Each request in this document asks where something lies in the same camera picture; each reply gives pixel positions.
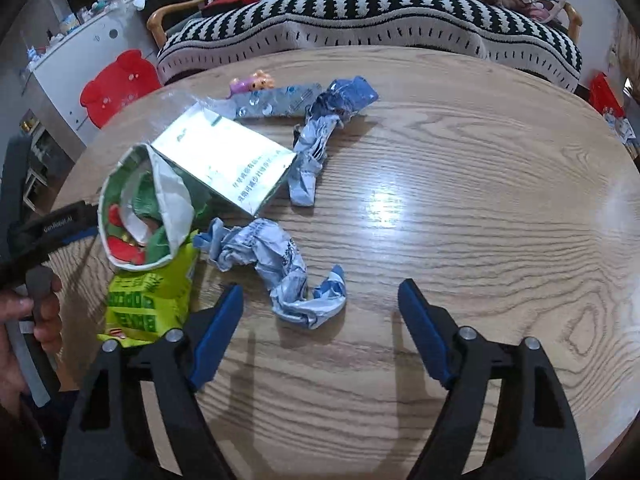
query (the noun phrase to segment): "red plastic stool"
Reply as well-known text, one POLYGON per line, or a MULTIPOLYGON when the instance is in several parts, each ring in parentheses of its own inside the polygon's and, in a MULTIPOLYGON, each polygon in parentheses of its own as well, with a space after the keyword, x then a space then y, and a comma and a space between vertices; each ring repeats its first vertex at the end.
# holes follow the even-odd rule
POLYGON ((156 68, 142 59, 139 50, 127 50, 87 83, 80 104, 101 128, 125 106, 159 88, 156 68))

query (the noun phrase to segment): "yellow-green snack bag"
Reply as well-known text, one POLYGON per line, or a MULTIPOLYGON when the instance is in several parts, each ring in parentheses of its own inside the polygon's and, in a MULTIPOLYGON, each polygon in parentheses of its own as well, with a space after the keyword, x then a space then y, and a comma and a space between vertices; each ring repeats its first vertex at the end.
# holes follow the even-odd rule
POLYGON ((146 272, 122 270, 109 285, 104 334, 124 347, 152 343, 180 327, 189 315, 191 280, 199 251, 191 240, 166 266, 146 272))

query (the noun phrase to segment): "round wooden table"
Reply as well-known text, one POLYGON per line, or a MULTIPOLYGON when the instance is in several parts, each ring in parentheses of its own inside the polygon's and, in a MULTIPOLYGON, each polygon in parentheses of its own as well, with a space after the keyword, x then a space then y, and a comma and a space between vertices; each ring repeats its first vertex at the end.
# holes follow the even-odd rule
MULTIPOLYGON (((203 262, 192 308, 240 283, 245 314, 202 411, 240 478, 403 479, 446 396, 398 313, 413 278, 486 338, 536 335, 574 412, 586 463, 640 406, 640 175, 578 97, 472 57, 414 48, 284 52, 192 76, 131 104, 78 160, 57 206, 96 200, 125 150, 152 140, 189 94, 223 98, 261 68, 279 85, 364 76, 380 100, 336 131, 316 206, 286 190, 264 210, 291 234, 318 284, 333 264, 348 302, 307 331, 279 322, 252 267, 203 262)), ((295 121, 250 124, 285 146, 295 121)), ((228 224, 248 219, 225 215, 228 224)), ((97 348, 113 270, 99 240, 53 257, 63 278, 63 359, 76 380, 97 348)), ((497 387, 469 466, 488 443, 497 387)))

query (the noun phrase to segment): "couch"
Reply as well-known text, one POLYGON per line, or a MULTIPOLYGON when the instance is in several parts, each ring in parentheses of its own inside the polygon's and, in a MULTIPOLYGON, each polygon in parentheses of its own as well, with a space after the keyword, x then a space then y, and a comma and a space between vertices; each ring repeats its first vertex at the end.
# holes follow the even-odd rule
POLYGON ((337 45, 396 45, 479 57, 543 77, 573 92, 582 56, 582 19, 566 4, 559 30, 479 0, 260 0, 210 18, 189 20, 167 37, 162 17, 194 0, 156 11, 148 27, 161 47, 158 75, 167 84, 250 57, 337 45))

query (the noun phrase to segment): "silver bolt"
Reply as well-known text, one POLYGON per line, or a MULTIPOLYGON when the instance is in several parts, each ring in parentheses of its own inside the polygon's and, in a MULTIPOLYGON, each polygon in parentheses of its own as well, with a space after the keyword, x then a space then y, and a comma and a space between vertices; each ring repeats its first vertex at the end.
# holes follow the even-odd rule
POLYGON ((527 345, 529 350, 538 350, 540 348, 540 341, 538 341, 535 337, 526 337, 524 338, 524 344, 527 345))
POLYGON ((184 333, 179 328, 172 328, 169 332, 164 334, 164 338, 170 343, 177 343, 182 339, 183 335, 184 333))
POLYGON ((103 352, 113 352, 118 347, 118 342, 115 339, 107 339, 102 343, 103 352))
POLYGON ((473 339, 475 339, 476 336, 478 336, 478 332, 476 332, 470 326, 460 327, 460 330, 458 330, 458 333, 460 334, 460 337, 466 341, 473 341, 473 339))

